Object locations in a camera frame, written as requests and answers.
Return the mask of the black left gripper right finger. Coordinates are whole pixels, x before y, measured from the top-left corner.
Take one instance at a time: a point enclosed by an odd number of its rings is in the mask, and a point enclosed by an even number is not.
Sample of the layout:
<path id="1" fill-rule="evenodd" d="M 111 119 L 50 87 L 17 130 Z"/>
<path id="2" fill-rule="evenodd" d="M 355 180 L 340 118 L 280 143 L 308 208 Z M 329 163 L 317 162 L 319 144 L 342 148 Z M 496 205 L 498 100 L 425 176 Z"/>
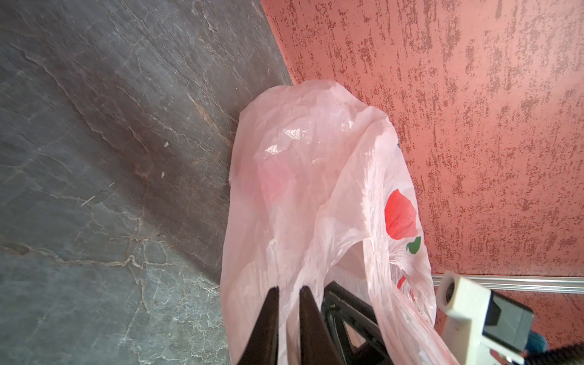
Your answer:
<path id="1" fill-rule="evenodd" d="M 300 289 L 301 364 L 342 364 L 308 286 Z"/>

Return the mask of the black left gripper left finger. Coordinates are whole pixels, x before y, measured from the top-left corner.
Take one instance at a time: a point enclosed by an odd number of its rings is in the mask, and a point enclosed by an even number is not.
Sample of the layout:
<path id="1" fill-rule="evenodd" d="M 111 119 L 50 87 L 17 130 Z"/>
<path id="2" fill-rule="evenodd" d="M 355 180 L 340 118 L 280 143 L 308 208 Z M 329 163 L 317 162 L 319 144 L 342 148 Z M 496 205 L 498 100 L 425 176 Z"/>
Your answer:
<path id="1" fill-rule="evenodd" d="M 239 365 L 278 363 L 279 287 L 271 288 L 260 310 Z"/>

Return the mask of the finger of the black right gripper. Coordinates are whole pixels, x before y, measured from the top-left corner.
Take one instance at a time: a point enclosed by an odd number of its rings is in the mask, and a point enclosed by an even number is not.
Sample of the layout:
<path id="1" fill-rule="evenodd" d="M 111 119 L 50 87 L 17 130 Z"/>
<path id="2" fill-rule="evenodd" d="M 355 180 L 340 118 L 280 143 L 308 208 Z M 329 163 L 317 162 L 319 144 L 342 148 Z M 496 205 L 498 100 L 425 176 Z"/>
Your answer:
<path id="1" fill-rule="evenodd" d="M 325 287 L 321 312 L 342 363 L 392 363 L 371 305 L 333 281 Z"/>

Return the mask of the pink translucent plastic bag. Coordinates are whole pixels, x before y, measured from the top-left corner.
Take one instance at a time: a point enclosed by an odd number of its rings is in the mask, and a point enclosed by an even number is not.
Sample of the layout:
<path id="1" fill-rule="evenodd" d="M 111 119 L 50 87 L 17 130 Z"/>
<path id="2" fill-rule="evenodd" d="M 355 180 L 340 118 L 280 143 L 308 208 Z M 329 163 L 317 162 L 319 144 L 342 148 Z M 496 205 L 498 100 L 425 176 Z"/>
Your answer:
<path id="1" fill-rule="evenodd" d="M 371 305 L 396 364 L 454 364 L 415 188 L 388 115 L 333 81 L 278 86 L 241 113 L 231 158 L 221 311 L 233 363 L 279 290 L 281 364 L 300 361 L 302 287 Z"/>

